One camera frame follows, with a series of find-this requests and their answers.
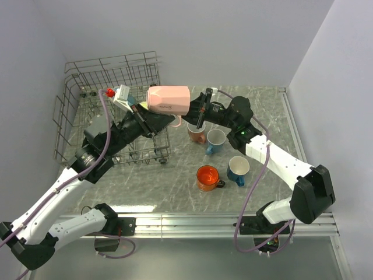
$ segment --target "metal wire rack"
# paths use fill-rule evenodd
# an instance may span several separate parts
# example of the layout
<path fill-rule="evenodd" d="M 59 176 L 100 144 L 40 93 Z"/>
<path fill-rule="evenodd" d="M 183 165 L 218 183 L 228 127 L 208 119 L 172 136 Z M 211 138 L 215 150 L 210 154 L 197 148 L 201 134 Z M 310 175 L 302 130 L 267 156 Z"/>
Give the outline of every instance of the metal wire rack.
<path fill-rule="evenodd" d="M 57 125 L 54 159 L 61 165 L 81 147 L 83 132 L 93 116 L 103 114 L 97 91 L 127 85 L 130 94 L 138 101 L 146 100 L 149 86 L 159 85 L 158 61 L 155 51 L 119 55 L 85 61 L 68 62 L 65 65 L 63 95 L 57 96 L 53 121 Z M 123 119 L 125 112 L 107 100 L 111 117 L 115 122 Z M 165 129 L 152 139 L 140 137 L 114 156 L 120 163 L 165 163 L 171 153 L 168 131 Z"/>

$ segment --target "cup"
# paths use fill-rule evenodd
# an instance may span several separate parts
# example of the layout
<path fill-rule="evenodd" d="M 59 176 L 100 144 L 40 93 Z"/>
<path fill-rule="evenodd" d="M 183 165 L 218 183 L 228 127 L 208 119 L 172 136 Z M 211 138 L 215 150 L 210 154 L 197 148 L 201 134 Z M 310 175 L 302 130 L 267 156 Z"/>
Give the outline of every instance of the cup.
<path fill-rule="evenodd" d="M 226 182 L 219 179 L 219 172 L 215 167 L 204 165 L 197 171 L 197 185 L 201 191 L 212 191 L 214 188 L 224 187 Z"/>
<path fill-rule="evenodd" d="M 150 111 L 159 114 L 175 115 L 181 125 L 181 116 L 185 116 L 191 105 L 191 93 L 187 86 L 152 86 L 147 90 L 146 103 Z"/>
<path fill-rule="evenodd" d="M 235 181 L 237 186 L 242 187 L 245 185 L 244 176 L 249 172 L 250 164 L 246 158 L 242 156 L 234 156 L 230 159 L 227 176 L 231 181 Z"/>
<path fill-rule="evenodd" d="M 186 126 L 188 128 L 188 134 L 189 137 L 192 139 L 193 142 L 204 144 L 206 143 L 206 137 L 205 137 L 205 129 L 206 124 L 203 123 L 201 128 L 198 128 L 195 125 L 192 125 L 188 123 Z"/>
<path fill-rule="evenodd" d="M 211 155 L 221 151 L 226 139 L 226 134 L 220 129 L 210 130 L 209 133 L 207 133 L 207 142 L 209 146 L 206 149 L 206 154 Z"/>

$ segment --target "blue mug handle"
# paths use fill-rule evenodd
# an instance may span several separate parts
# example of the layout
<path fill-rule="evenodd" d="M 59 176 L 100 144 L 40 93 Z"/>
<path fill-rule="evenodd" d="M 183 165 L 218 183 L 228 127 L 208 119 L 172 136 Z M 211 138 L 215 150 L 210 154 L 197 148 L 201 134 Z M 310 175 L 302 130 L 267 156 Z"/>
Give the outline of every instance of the blue mug handle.
<path fill-rule="evenodd" d="M 209 145 L 209 146 L 207 147 L 207 149 L 206 149 L 206 154 L 207 154 L 208 156 L 212 154 L 212 146 L 211 146 L 211 145 Z"/>
<path fill-rule="evenodd" d="M 238 176 L 238 178 L 235 181 L 239 187 L 243 187 L 245 185 L 245 179 L 244 176 Z"/>

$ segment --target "rack wire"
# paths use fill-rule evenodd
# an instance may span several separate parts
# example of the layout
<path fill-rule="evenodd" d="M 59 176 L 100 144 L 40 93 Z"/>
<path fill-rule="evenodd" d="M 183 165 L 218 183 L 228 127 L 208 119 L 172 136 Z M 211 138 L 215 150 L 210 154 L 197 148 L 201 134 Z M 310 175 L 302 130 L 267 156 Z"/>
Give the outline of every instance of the rack wire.
<path fill-rule="evenodd" d="M 55 100 L 53 121 L 57 125 L 54 159 L 61 165 L 81 147 L 84 130 L 91 119 L 103 114 L 103 107 L 97 95 L 102 88 L 119 85 L 130 87 L 130 94 L 138 101 L 146 100 L 149 86 L 159 85 L 158 60 L 155 51 L 119 55 L 68 62 L 65 65 L 64 92 Z M 121 121 L 125 112 L 106 98 L 112 119 Z M 171 153 L 167 128 L 152 139 L 139 137 L 114 156 L 120 163 L 165 163 Z"/>

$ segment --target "wall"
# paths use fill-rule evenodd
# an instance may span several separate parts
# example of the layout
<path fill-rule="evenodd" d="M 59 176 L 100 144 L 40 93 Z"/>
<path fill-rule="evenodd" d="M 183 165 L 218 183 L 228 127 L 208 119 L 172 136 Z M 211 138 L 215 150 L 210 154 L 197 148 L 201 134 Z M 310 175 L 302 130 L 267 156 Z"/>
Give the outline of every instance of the wall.
<path fill-rule="evenodd" d="M 336 0 L 290 84 L 311 163 L 329 168 L 355 279 L 371 279 L 373 2 Z"/>
<path fill-rule="evenodd" d="M 34 0 L 69 61 L 157 51 L 170 85 L 288 86 L 333 0 Z"/>
<path fill-rule="evenodd" d="M 2 1 L 0 38 L 0 221 L 12 221 L 57 175 L 52 112 L 65 58 L 30 0 Z M 19 263 L 8 247 L 0 260 L 0 278 L 14 279 Z"/>

